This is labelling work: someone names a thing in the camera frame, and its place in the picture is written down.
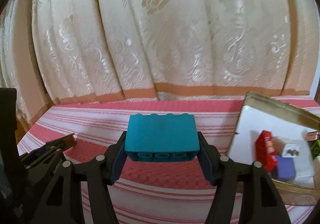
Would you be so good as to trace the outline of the red toy building brick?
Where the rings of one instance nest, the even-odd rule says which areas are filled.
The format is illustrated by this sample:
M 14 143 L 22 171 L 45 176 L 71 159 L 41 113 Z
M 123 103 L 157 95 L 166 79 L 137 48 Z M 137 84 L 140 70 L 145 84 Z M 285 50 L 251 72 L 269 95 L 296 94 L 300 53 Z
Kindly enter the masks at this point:
M 255 141 L 255 158 L 268 173 L 277 167 L 277 153 L 271 132 L 263 130 Z

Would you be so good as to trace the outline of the white power adapter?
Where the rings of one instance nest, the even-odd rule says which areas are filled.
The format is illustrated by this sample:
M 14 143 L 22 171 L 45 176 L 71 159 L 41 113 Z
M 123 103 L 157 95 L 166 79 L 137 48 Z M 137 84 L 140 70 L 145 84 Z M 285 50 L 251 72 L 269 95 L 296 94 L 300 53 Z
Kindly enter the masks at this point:
M 292 141 L 281 140 L 280 155 L 282 158 L 294 158 L 299 156 L 300 145 Z

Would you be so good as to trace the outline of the blue toy building brick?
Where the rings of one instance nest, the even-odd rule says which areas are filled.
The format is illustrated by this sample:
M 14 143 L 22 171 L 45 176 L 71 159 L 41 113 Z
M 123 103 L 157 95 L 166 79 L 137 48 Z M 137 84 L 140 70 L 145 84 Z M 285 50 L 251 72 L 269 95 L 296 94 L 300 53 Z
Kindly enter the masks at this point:
M 191 114 L 136 114 L 129 118 L 124 151 L 136 162 L 185 162 L 200 150 Z

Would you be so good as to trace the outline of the purple square block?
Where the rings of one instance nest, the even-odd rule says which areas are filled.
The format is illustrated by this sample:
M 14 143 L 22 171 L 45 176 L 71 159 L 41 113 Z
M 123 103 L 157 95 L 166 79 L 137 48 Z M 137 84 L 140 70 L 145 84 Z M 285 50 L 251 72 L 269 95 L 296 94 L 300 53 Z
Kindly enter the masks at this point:
M 294 180 L 296 177 L 296 170 L 293 158 L 276 156 L 276 159 L 278 164 L 272 171 L 272 178 L 282 182 Z

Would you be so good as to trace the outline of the red white striped cloth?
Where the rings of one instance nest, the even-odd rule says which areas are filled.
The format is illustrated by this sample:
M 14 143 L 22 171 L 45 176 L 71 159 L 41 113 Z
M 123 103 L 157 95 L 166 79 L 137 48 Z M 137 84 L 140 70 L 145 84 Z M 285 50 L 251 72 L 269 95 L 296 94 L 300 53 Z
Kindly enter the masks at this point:
M 75 147 L 65 156 L 83 163 L 106 151 L 127 129 L 133 114 L 193 114 L 208 143 L 225 153 L 233 137 L 243 99 L 141 101 L 69 104 L 51 107 L 18 143 L 25 153 L 73 133 Z M 204 223 L 215 189 L 196 160 L 139 163 L 127 160 L 120 179 L 109 188 L 120 223 Z

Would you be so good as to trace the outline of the gold metal tin box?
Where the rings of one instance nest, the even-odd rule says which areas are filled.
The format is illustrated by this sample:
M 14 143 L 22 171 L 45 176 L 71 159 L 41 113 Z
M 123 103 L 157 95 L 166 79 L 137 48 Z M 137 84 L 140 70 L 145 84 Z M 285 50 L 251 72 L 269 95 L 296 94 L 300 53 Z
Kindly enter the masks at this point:
M 260 132 L 303 140 L 307 132 L 319 130 L 319 117 L 297 106 L 254 92 L 246 94 L 228 156 L 239 163 L 255 160 L 254 142 Z

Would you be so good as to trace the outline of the green toy brick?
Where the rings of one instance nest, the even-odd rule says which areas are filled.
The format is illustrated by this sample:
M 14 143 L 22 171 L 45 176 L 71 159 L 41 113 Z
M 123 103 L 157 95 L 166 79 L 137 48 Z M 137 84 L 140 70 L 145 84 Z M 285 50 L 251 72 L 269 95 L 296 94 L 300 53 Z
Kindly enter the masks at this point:
M 316 140 L 311 147 L 312 159 L 315 159 L 320 155 L 320 140 Z

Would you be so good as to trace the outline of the white paper box liner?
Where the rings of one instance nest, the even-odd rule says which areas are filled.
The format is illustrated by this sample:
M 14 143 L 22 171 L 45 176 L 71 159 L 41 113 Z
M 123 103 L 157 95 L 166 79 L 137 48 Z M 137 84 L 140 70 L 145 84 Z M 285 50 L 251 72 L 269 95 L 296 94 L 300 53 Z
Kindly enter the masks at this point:
M 280 118 L 251 106 L 241 110 L 228 156 L 239 163 L 259 161 L 271 177 L 280 182 L 319 188 L 319 160 L 313 160 L 308 133 L 319 131 L 318 117 L 306 117 L 286 111 Z M 276 166 L 267 166 L 266 158 L 274 155 Z

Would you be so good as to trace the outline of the pink small box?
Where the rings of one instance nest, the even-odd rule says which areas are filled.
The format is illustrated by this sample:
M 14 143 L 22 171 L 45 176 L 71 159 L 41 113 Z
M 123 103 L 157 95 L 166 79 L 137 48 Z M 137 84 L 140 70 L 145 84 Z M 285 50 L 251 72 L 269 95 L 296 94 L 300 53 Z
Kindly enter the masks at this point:
M 308 132 L 305 137 L 306 141 L 316 141 L 319 139 L 320 139 L 320 132 L 319 131 Z

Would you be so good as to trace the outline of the cream patterned side curtain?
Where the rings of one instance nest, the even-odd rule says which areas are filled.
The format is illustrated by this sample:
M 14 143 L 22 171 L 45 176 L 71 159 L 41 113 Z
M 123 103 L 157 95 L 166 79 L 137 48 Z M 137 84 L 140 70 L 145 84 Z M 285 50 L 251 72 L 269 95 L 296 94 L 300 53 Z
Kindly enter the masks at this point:
M 47 110 L 31 29 L 32 0 L 9 0 L 1 14 L 1 86 L 16 88 L 17 117 L 30 127 Z

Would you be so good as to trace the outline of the cream floral curtain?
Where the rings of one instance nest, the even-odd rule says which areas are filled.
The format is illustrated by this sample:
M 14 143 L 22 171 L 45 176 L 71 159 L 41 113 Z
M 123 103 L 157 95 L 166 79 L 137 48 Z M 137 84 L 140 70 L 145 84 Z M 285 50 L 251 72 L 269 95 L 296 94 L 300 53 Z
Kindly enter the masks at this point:
M 32 35 L 56 104 L 311 95 L 315 0 L 33 0 Z

